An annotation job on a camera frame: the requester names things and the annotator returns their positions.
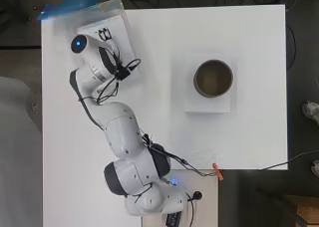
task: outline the floor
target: floor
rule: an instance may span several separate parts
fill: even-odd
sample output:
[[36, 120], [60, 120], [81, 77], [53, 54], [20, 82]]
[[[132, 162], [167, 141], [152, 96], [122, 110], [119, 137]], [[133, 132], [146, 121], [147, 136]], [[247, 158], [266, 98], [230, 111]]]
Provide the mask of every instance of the floor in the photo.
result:
[[[25, 7], [30, 17], [36, 17], [46, 2], [61, 0], [27, 0]], [[180, 7], [224, 5], [225, 0], [178, 0]], [[319, 103], [319, 0], [297, 0], [286, 14], [287, 25], [292, 28], [297, 44], [296, 60], [287, 71], [287, 109], [289, 157], [304, 151], [316, 150], [319, 143], [318, 125], [305, 118], [301, 104], [310, 100]], [[135, 8], [123, 0], [127, 9]], [[226, 5], [238, 5], [239, 0], [226, 0]], [[253, 5], [245, 0], [242, 5]], [[150, 8], [139, 2], [139, 7]], [[176, 7], [174, 0], [159, 0], [161, 8]], [[40, 45], [39, 24], [30, 22], [15, 26], [0, 36], [0, 45]], [[287, 63], [293, 57], [292, 36], [287, 35]], [[41, 51], [0, 51], [0, 76], [22, 80], [32, 90], [30, 116], [41, 129]], [[304, 156], [289, 164], [289, 171], [237, 171], [223, 172], [219, 184], [219, 226], [295, 226], [278, 211], [260, 190], [319, 197], [319, 179], [310, 171], [319, 154]]]

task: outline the metal cup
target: metal cup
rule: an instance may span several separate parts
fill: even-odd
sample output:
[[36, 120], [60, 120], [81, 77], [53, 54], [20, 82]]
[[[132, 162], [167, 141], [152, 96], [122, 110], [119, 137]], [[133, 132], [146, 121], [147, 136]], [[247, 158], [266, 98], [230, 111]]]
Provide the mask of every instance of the metal cup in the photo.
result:
[[219, 60], [204, 62], [199, 66], [193, 77], [195, 89], [206, 98], [224, 95], [230, 89], [232, 81], [231, 69]]

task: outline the white tabletop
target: white tabletop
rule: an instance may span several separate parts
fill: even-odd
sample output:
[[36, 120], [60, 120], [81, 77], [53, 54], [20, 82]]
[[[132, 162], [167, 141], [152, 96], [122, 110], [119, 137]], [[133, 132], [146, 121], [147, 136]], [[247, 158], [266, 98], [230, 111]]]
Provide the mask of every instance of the white tabletop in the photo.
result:
[[[139, 10], [127, 15], [147, 79], [130, 91], [143, 92], [143, 100], [133, 99], [129, 91], [118, 99], [134, 110], [155, 142], [198, 168], [210, 168], [212, 162], [221, 168], [261, 168], [286, 160], [284, 6]], [[126, 214], [124, 199], [106, 186], [103, 170], [116, 158], [69, 85], [70, 45], [61, 36], [56, 20], [42, 23], [45, 227], [140, 226], [140, 218]], [[177, 114], [170, 104], [172, 60], [189, 49], [213, 49], [236, 58], [237, 102], [231, 113], [202, 116], [200, 131], [184, 131], [180, 123], [184, 132], [176, 135], [184, 141], [172, 145], [171, 123]], [[200, 142], [201, 132], [211, 134], [210, 145]]]

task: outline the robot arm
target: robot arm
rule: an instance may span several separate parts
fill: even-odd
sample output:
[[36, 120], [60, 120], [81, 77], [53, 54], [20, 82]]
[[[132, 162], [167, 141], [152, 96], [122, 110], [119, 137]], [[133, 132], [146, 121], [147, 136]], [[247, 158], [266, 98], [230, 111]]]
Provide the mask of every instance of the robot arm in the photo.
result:
[[[169, 159], [146, 148], [133, 111], [121, 103], [100, 106], [92, 97], [101, 84], [113, 78], [121, 81], [131, 73], [121, 66], [118, 48], [112, 40], [100, 42], [80, 35], [71, 49], [81, 56], [84, 65], [71, 73], [70, 84], [89, 119], [104, 132], [119, 159], [105, 168], [110, 190], [127, 197], [126, 207], [132, 215], [181, 211], [187, 203], [184, 191], [159, 182], [170, 171]], [[158, 144], [154, 147], [163, 150]]]

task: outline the blue light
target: blue light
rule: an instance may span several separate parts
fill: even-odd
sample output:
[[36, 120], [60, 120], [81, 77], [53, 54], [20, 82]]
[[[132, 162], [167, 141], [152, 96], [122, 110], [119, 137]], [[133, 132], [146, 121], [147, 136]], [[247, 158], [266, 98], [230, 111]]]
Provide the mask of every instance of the blue light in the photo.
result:
[[177, 185], [177, 180], [176, 180], [175, 177], [172, 177], [172, 178], [171, 178], [171, 184], [172, 184], [172, 185]]

